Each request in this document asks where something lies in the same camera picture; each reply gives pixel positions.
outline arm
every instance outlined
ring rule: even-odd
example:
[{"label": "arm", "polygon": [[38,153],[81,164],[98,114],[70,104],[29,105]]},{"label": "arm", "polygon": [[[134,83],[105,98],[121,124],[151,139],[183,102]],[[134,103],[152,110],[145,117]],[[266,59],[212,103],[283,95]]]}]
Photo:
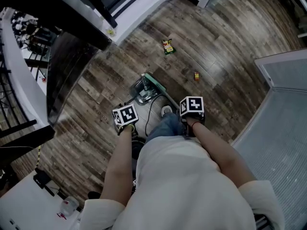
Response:
[{"label": "arm", "polygon": [[109,161],[101,199],[112,199],[127,205],[132,191],[131,131],[127,126],[120,134],[118,144]]},{"label": "arm", "polygon": [[[187,117],[189,126],[197,121]],[[227,176],[238,188],[247,182],[256,180],[241,155],[227,142],[213,134],[201,123],[193,125],[193,132],[212,160],[219,165],[222,174]]]}]

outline jeans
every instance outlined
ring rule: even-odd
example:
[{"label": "jeans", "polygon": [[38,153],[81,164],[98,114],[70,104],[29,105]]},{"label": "jeans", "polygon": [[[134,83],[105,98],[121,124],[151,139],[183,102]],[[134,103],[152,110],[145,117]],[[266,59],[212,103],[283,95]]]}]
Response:
[{"label": "jeans", "polygon": [[179,122],[179,117],[174,113],[166,113],[160,124],[150,132],[145,144],[159,136],[182,136],[184,126]]}]

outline black cable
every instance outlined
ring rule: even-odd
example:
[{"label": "black cable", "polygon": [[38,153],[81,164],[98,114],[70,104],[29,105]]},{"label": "black cable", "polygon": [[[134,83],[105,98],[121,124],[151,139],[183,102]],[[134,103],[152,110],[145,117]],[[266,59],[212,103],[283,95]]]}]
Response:
[{"label": "black cable", "polygon": [[158,95],[157,97],[155,97],[155,99],[153,100],[152,104],[150,105],[150,109],[149,109],[149,113],[148,113],[148,119],[147,119],[147,123],[146,123],[146,125],[145,125],[145,135],[146,135],[146,136],[148,136],[148,135],[147,135],[146,128],[147,128],[147,124],[148,124],[148,122],[149,122],[149,116],[150,116],[150,112],[151,112],[151,110],[152,110],[153,103],[154,103],[154,101],[155,101],[156,99],[158,99],[160,96],[164,96],[165,98],[167,98],[165,95],[160,94],[160,95]]}]

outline hand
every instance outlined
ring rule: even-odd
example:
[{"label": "hand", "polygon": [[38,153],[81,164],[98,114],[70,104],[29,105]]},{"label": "hand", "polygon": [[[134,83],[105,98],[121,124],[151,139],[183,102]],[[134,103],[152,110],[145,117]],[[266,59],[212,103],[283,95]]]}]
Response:
[{"label": "hand", "polygon": [[195,122],[199,122],[198,119],[193,118],[193,117],[186,117],[186,121],[188,123],[188,125],[191,127]]}]

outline white shirt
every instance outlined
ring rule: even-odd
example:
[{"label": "white shirt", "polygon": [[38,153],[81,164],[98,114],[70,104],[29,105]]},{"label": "white shirt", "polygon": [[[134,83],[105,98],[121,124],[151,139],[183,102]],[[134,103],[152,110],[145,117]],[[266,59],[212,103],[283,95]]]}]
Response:
[{"label": "white shirt", "polygon": [[269,181],[239,189],[202,146],[183,137],[157,137],[141,150],[137,189],[126,207],[86,200],[81,230],[254,230],[264,214],[276,230],[284,218]]}]

